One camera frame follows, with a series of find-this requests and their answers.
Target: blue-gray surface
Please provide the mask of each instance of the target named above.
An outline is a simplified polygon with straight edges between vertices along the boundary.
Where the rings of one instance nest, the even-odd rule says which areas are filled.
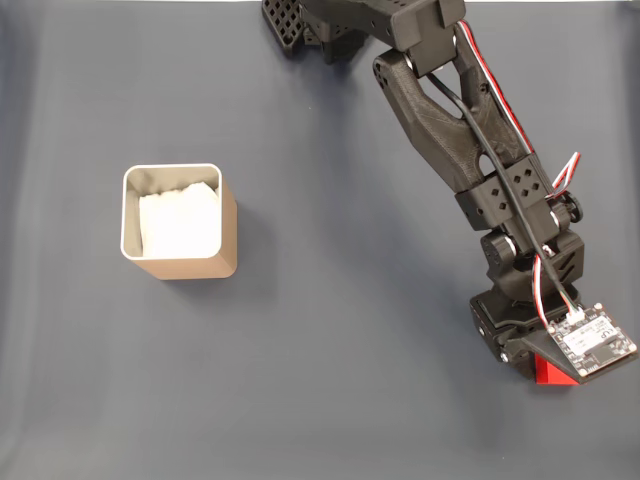
[[[578,286],[640,340],[640,12],[468,18],[549,172],[583,153]],[[2,478],[638,478],[638,364],[538,388],[472,328],[480,235],[379,91],[383,45],[288,62],[256,3],[24,23],[42,38],[17,37],[3,103]],[[168,162],[228,178],[232,278],[122,258],[122,176]]]

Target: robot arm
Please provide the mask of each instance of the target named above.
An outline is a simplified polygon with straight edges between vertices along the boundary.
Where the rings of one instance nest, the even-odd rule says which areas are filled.
[[[463,20],[463,0],[263,0],[287,55],[319,45],[325,61],[349,60],[368,35],[391,50],[373,73],[409,140],[455,193],[481,240],[493,288],[471,299],[476,329],[494,356],[533,378],[548,362],[585,383],[637,357],[636,345],[601,305],[583,309],[573,282],[584,243],[569,229],[577,200],[551,182]],[[453,62],[458,98],[433,71]],[[429,79],[461,110],[425,94]],[[495,172],[482,173],[488,155]],[[570,180],[579,157],[565,168]]]

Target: red object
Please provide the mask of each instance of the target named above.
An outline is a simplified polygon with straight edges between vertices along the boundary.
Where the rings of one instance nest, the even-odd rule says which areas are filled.
[[[536,383],[538,385],[580,385],[536,354]]]

